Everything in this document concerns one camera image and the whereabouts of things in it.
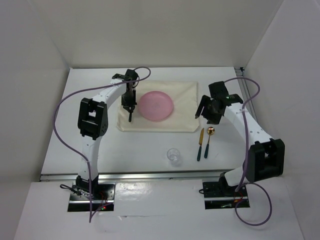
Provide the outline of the gold fork green handle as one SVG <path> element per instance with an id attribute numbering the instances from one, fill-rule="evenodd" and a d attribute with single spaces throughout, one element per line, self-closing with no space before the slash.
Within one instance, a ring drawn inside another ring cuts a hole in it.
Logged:
<path id="1" fill-rule="evenodd" d="M 129 123 L 132 122 L 132 114 L 133 114 L 133 110 L 130 109 L 130 110 L 129 110 L 129 117 L 128 117 L 128 122 L 129 122 Z"/>

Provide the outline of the gold spoon green handle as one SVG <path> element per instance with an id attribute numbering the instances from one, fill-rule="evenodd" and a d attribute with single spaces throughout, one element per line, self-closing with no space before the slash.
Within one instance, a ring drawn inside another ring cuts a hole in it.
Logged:
<path id="1" fill-rule="evenodd" d="M 209 148 L 210 148 L 210 140 L 211 140 L 211 136 L 214 133 L 215 133 L 215 128 L 213 126 L 208 127 L 208 129 L 207 129 L 208 140 L 207 140 L 207 144 L 206 144 L 205 151 L 204 151 L 204 158 L 205 159 L 208 158 Z"/>

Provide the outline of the pink plate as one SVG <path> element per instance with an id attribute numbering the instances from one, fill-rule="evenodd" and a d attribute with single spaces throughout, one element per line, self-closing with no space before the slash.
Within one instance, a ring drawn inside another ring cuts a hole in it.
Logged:
<path id="1" fill-rule="evenodd" d="M 138 102 L 140 115 L 154 122 L 160 122 L 168 118 L 174 109 L 171 97 L 162 91 L 149 91 Z"/>

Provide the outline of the cream cloth placemat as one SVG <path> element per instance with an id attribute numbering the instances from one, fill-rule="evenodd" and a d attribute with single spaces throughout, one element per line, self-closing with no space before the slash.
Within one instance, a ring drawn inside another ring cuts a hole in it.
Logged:
<path id="1" fill-rule="evenodd" d="M 172 100 L 172 110 L 163 119 L 148 119 L 141 114 L 141 98 L 151 92 L 161 92 Z M 192 81 L 141 81 L 136 88 L 137 107 L 129 122 L 129 113 L 118 109 L 117 128 L 122 132 L 193 133 L 200 126 L 195 118 L 198 109 L 198 84 Z"/>

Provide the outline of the gold knife green handle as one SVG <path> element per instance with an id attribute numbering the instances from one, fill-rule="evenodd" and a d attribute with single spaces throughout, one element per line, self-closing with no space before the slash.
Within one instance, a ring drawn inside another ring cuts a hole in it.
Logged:
<path id="1" fill-rule="evenodd" d="M 205 131 L 205 129 L 202 128 L 201 131 L 200 131 L 200 135 L 199 135 L 199 141 L 198 141 L 199 148 L 198 148 L 197 158 L 196 158 L 196 160 L 198 162 L 201 160 L 202 145 L 203 145 L 203 139 L 204 139 L 204 131 Z"/>

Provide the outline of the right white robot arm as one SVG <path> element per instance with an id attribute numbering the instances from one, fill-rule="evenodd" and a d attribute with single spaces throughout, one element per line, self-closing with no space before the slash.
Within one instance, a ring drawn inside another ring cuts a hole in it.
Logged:
<path id="1" fill-rule="evenodd" d="M 222 118 L 233 124 L 245 141 L 245 159 L 242 166 L 224 172 L 218 180 L 223 196 L 239 191 L 242 184 L 278 177 L 283 174 L 285 144 L 265 132 L 247 111 L 246 102 L 238 94 L 230 94 L 225 82 L 208 86 L 209 96 L 203 95 L 195 117 L 204 117 L 210 125 L 218 125 Z"/>

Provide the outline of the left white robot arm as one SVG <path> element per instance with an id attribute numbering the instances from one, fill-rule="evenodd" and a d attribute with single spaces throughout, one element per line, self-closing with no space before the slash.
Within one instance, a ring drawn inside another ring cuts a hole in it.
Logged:
<path id="1" fill-rule="evenodd" d="M 98 154 L 102 137 L 109 126 L 108 108 L 121 98 L 121 106 L 128 112 L 128 121 L 136 108 L 136 85 L 139 75 L 133 69 L 125 74 L 115 74 L 111 87 L 102 90 L 93 98 L 83 98 L 80 102 L 77 127 L 82 136 L 83 168 L 76 178 L 76 186 L 88 200 L 97 197 L 99 187 Z"/>

